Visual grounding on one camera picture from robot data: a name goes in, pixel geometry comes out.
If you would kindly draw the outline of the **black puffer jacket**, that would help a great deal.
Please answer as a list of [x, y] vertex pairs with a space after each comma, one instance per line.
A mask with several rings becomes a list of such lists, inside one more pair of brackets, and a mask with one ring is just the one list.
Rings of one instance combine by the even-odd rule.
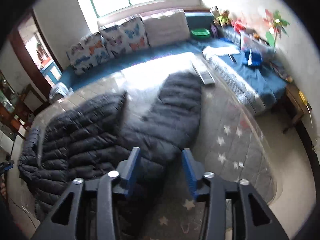
[[142, 158], [136, 189], [153, 190], [167, 166], [195, 139], [201, 120], [201, 80], [171, 74], [149, 110], [125, 120], [127, 92], [105, 93], [54, 117], [27, 136], [18, 161], [20, 178], [44, 220], [69, 183], [102, 177], [126, 160], [134, 147]]

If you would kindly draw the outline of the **grey star quilted mattress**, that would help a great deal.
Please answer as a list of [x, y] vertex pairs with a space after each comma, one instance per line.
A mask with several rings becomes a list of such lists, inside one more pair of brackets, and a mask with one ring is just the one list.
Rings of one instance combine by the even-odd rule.
[[[173, 73], [191, 72], [193, 67], [161, 70], [159, 63], [126, 68], [86, 85], [69, 98], [59, 100], [41, 112], [34, 126], [46, 127], [50, 120], [80, 103], [103, 93], [127, 91], [124, 122], [135, 124], [150, 113], [151, 104], [166, 78]], [[194, 158], [204, 169], [229, 181], [242, 178], [258, 190], [266, 202], [277, 192], [266, 156], [260, 128], [247, 109], [237, 101], [219, 74], [210, 70], [215, 84], [202, 87], [201, 122], [191, 146]], [[198, 239], [204, 204], [189, 195], [181, 160], [169, 168], [160, 197], [141, 222], [140, 239]]]

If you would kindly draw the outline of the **white remote control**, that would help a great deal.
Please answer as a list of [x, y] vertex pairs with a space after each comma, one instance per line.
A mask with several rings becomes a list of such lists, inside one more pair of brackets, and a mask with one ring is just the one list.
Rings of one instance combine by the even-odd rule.
[[209, 72], [208, 68], [203, 63], [193, 63], [193, 68], [197, 72], [198, 76], [202, 80], [204, 85], [213, 85], [215, 84], [215, 80]]

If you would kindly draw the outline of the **blue sofa bench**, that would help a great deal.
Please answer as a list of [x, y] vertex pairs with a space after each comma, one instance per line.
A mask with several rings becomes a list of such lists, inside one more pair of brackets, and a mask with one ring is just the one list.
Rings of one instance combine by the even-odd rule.
[[202, 53], [207, 46], [214, 48], [233, 46], [240, 51], [238, 55], [222, 56], [221, 59], [229, 64], [258, 93], [266, 106], [266, 110], [275, 105], [284, 95], [286, 82], [276, 74], [271, 64], [264, 59], [259, 67], [249, 67], [242, 63], [245, 50], [242, 50], [239, 46], [218, 37], [195, 40], [191, 35], [185, 41], [159, 47], [149, 46], [147, 49], [120, 55], [120, 57], [110, 55], [112, 59], [87, 70], [82, 75], [75, 74], [69, 61], [69, 66], [63, 71], [60, 81], [67, 88], [78, 89], [99, 78], [143, 63], [148, 65], [159, 63], [160, 69], [165, 70], [174, 67], [193, 67], [193, 63], [201, 62], [206, 65], [208, 70], [214, 70]]

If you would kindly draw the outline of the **wooden side table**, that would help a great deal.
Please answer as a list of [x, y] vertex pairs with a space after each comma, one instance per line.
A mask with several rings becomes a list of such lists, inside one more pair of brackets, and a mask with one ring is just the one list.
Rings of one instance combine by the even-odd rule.
[[271, 108], [271, 113], [276, 113], [284, 109], [291, 118], [288, 125], [283, 129], [283, 134], [298, 124], [302, 118], [310, 114], [312, 109], [304, 93], [293, 83], [288, 83], [285, 87], [284, 95]]

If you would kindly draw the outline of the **wooden display cabinet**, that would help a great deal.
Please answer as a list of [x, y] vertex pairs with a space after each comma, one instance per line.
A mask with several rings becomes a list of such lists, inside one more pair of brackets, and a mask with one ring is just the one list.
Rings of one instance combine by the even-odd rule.
[[1, 72], [1, 131], [13, 141], [17, 136], [23, 140], [28, 134], [29, 117], [32, 111], [20, 100]]

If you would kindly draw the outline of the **left butterfly pillow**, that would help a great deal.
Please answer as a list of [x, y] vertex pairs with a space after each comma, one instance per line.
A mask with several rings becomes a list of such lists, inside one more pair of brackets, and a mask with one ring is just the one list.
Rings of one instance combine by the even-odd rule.
[[72, 45], [66, 54], [76, 75], [82, 75], [112, 59], [99, 32], [83, 37]]

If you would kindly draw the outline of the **butterfly pillow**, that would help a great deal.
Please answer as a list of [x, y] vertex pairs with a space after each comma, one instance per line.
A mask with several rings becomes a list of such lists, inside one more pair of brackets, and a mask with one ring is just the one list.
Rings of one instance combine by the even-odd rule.
[[83, 37], [72, 45], [66, 54], [76, 75], [82, 75], [112, 59], [99, 32]]
[[149, 48], [145, 26], [140, 16], [100, 28], [105, 47], [113, 57]]

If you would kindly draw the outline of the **blue folded cloth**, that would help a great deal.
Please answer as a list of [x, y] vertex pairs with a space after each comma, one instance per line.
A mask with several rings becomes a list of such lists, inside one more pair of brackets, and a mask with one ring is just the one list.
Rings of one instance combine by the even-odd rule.
[[242, 63], [249, 67], [259, 67], [263, 62], [263, 58], [259, 53], [251, 50], [244, 51], [244, 57]]

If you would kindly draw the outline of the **right butterfly pillow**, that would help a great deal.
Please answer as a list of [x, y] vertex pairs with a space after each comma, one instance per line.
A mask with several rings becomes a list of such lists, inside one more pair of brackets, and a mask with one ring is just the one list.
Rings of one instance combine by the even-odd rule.
[[145, 26], [140, 16], [100, 28], [105, 47], [113, 57], [149, 48]]

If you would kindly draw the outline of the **green plastic basin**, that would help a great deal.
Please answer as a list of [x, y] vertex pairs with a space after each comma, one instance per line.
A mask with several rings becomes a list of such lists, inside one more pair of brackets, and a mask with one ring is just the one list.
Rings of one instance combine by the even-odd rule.
[[206, 40], [211, 37], [210, 31], [206, 28], [192, 29], [190, 34], [195, 40]]

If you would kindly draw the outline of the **beige plain pillow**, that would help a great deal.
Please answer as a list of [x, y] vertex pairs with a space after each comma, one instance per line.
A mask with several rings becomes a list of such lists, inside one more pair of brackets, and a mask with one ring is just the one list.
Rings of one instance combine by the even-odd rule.
[[159, 47], [190, 38], [190, 30], [184, 10], [176, 9], [143, 16], [150, 47]]

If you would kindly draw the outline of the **plush toys pile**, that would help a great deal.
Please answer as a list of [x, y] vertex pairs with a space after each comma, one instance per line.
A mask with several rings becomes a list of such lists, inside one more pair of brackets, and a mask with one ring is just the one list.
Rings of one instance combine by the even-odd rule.
[[231, 25], [232, 20], [229, 18], [229, 10], [220, 11], [217, 7], [211, 7], [210, 13], [213, 16], [215, 26], [225, 27]]

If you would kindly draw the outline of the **green pinwheel toy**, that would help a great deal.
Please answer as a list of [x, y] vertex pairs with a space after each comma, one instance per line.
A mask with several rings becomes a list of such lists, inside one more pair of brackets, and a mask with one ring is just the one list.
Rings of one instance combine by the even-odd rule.
[[286, 28], [290, 23], [282, 18], [279, 10], [271, 12], [266, 9], [264, 20], [268, 23], [268, 31], [265, 34], [267, 42], [270, 46], [275, 47], [276, 41], [281, 39], [283, 34], [288, 35]]

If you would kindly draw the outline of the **brown door frame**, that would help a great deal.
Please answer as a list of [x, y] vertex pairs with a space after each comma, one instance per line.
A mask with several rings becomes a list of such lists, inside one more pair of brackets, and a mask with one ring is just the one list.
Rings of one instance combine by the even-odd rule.
[[58, 82], [52, 68], [55, 67], [59, 74], [63, 73], [63, 68], [50, 48], [33, 9], [23, 14], [8, 38], [26, 74], [40, 93], [49, 98], [52, 86]]

